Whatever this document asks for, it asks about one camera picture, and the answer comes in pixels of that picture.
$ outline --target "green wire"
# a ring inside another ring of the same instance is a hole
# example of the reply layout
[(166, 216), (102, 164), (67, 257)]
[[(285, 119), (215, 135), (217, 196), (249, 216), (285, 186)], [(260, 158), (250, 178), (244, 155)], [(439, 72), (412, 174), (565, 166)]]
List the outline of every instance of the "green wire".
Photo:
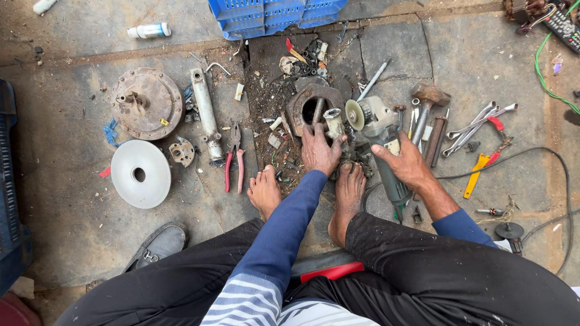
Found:
[[(576, 1), (576, 3), (572, 7), (570, 7), (570, 9), (568, 10), (568, 12), (566, 13), (566, 16), (568, 16), (570, 14), (570, 12), (574, 8), (576, 8), (576, 6), (578, 6), (579, 4), (580, 4), (580, 0)], [(544, 81), (544, 78), (542, 76), (542, 73), (540, 72), (540, 68), (539, 68), (539, 65), (538, 65), (538, 58), (540, 56), (540, 52), (542, 51), (544, 45), (546, 44), (546, 42), (548, 41), (548, 39), (550, 38), (550, 36), (552, 36), (552, 32), (548, 33), (548, 35), (546, 36), (546, 38), (542, 42), (542, 45), (540, 45), (540, 47), (538, 48), (538, 51), (536, 51), (536, 59), (535, 59), (535, 62), (534, 62), (535, 66), (536, 66), (536, 73), (538, 74), (538, 77), (540, 78), (540, 82), (542, 83), (542, 87), (544, 88), (544, 90), (546, 91), (546, 93), (549, 96), (551, 96), (551, 97), (553, 97), (555, 99), (561, 100), (562, 102), (566, 103), (574, 112), (576, 112), (577, 114), (580, 114), (580, 110), (578, 109), (578, 107), (576, 105), (574, 105), (572, 102), (566, 100), (565, 98), (563, 98), (563, 97), (561, 97), (561, 96), (559, 96), (557, 94), (554, 94), (554, 93), (552, 93), (552, 92), (550, 92), (548, 90), (548, 88), (546, 87), (546, 82)]]

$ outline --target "black cable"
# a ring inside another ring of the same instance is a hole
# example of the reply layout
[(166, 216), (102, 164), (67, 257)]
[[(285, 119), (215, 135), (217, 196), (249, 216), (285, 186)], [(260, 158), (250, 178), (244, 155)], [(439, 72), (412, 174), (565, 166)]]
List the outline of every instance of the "black cable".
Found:
[[(559, 220), (563, 220), (565, 218), (568, 218), (568, 221), (570, 222), (569, 232), (568, 232), (569, 233), (569, 237), (570, 237), (570, 243), (568, 244), (568, 248), (566, 249), (566, 254), (564, 256), (564, 261), (562, 262), (562, 265), (560, 266), (560, 269), (558, 269), (558, 272), (556, 273), (556, 275), (559, 275), (559, 274), (562, 273), (562, 271), (564, 270), (564, 267), (568, 263), (568, 260), (570, 258), (570, 253), (572, 252), (572, 246), (574, 244), (574, 219), (572, 217), (576, 213), (580, 212), (580, 209), (577, 210), (577, 211), (572, 211), (572, 199), (571, 199), (571, 196), (570, 196), (570, 173), (568, 172), (568, 166), (566, 165), (566, 162), (564, 162), (564, 158), (558, 152), (554, 151), (551, 148), (544, 147), (544, 146), (532, 147), (532, 148), (528, 148), (526, 150), (523, 150), (523, 151), (521, 151), (519, 153), (512, 154), (512, 155), (510, 155), (510, 156), (508, 156), (506, 158), (503, 158), (503, 159), (501, 159), (499, 161), (495, 161), (494, 163), (489, 164), (488, 166), (484, 166), (483, 168), (478, 169), (478, 170), (475, 170), (475, 171), (463, 173), (463, 174), (460, 174), (460, 175), (454, 175), (454, 176), (440, 176), (440, 177), (437, 177), (435, 179), (437, 179), (437, 180), (440, 180), (440, 179), (447, 180), (447, 179), (462, 178), (464, 176), (472, 175), (474, 173), (481, 172), (483, 170), (487, 170), (487, 169), (491, 168), (492, 166), (496, 166), (496, 165), (498, 165), (498, 164), (500, 164), (502, 162), (505, 162), (505, 161), (507, 161), (507, 160), (509, 160), (509, 159), (511, 159), (513, 157), (516, 157), (518, 155), (527, 153), (527, 152), (532, 151), (532, 150), (547, 150), (547, 151), (551, 152), (552, 154), (554, 154), (560, 160), (560, 163), (562, 163), (562, 167), (564, 168), (564, 174), (566, 176), (566, 208), (567, 208), (567, 212), (568, 213), (566, 215), (563, 215), (563, 216), (559, 217), (559, 218), (555, 218), (555, 219), (549, 220), (546, 223), (537, 226), (536, 228), (534, 228), (533, 230), (531, 230), (530, 232), (528, 232), (528, 234), (525, 235), (525, 237), (522, 239), (522, 242), (525, 242), (531, 235), (533, 235), (538, 230), (540, 230), (540, 229), (542, 229), (542, 228), (544, 228), (544, 227), (546, 227), (546, 226), (548, 226), (548, 225), (550, 225), (550, 224), (552, 224), (554, 222), (557, 222)], [(367, 199), (368, 199), (368, 196), (380, 184), (382, 184), (382, 182), (379, 182), (377, 184), (374, 184), (374, 185), (368, 187), (365, 190), (365, 193), (364, 193), (364, 195), (362, 197), (362, 201), (363, 201), (362, 202), (362, 205), (363, 205), (362, 206), (363, 207), (362, 210), (364, 212), (367, 212)]]

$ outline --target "yellow handle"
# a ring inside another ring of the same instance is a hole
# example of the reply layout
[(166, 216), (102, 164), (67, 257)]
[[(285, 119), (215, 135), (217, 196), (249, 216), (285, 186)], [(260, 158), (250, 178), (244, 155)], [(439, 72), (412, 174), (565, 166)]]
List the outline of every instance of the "yellow handle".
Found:
[[(477, 164), (473, 167), (472, 171), (479, 170), (485, 166), (485, 164), (490, 160), (489, 155), (485, 155), (483, 153), (479, 154), (479, 159), (477, 160)], [(479, 178), (479, 173), (477, 172), (472, 174), (469, 177), (469, 182), (467, 183), (467, 188), (465, 188), (465, 192), (463, 193), (463, 197), (469, 199), (471, 193), (473, 192), (473, 188), (475, 188), (475, 184), (477, 183), (477, 179)]]

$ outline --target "hammer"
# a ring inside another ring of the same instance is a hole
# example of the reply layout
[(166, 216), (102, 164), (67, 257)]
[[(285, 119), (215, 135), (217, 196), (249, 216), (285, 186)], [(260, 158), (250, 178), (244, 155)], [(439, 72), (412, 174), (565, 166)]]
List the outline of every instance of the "hammer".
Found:
[(423, 100), (423, 110), (419, 114), (419, 119), (417, 124), (415, 125), (415, 130), (413, 131), (413, 135), (411, 141), (416, 146), (419, 145), (421, 141), (421, 137), (423, 136), (423, 131), (425, 130), (425, 125), (427, 124), (427, 116), (429, 115), (429, 111), (431, 110), (431, 106), (446, 106), (451, 102), (451, 95), (443, 92), (439, 88), (435, 88), (435, 86), (429, 86), (422, 83), (418, 83), (413, 87), (411, 91), (411, 96), (417, 97), (418, 99)]

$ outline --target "red handle pliers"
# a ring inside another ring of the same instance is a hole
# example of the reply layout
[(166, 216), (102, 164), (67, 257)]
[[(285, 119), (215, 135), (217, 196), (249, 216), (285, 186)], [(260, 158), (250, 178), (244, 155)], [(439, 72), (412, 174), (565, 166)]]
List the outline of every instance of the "red handle pliers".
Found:
[(238, 176), (238, 194), (242, 193), (242, 184), (244, 183), (244, 150), (240, 149), (240, 142), (241, 142), (241, 133), (240, 133), (240, 126), (238, 123), (234, 123), (231, 127), (231, 151), (227, 151), (227, 158), (226, 158), (226, 192), (230, 192), (230, 165), (231, 161), (234, 158), (234, 153), (238, 158), (238, 166), (239, 166), (239, 173)]

